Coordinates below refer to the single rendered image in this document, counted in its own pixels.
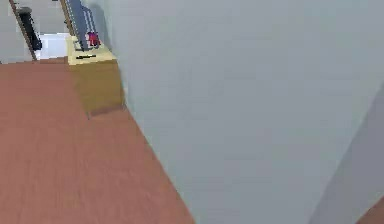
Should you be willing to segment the tan wooden cabinet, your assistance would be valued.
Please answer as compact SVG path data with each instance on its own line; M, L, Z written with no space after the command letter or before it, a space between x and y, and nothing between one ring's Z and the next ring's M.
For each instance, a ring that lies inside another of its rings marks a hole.
M90 51L77 51L75 40L75 36L66 38L67 62L87 118L123 109L125 97L116 57L104 44ZM96 57L76 59L80 55Z

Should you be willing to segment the red purple small object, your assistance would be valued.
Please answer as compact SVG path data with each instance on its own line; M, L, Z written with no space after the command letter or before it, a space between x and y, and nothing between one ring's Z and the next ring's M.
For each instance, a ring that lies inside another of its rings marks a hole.
M100 40L97 33L88 32L87 35L88 35L88 41L90 46L98 47L100 45Z

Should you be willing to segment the grey door with brown edge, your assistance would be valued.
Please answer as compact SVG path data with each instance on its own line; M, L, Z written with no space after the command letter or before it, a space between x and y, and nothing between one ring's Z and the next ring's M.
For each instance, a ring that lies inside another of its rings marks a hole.
M0 0L0 62L9 64L32 60L9 0Z

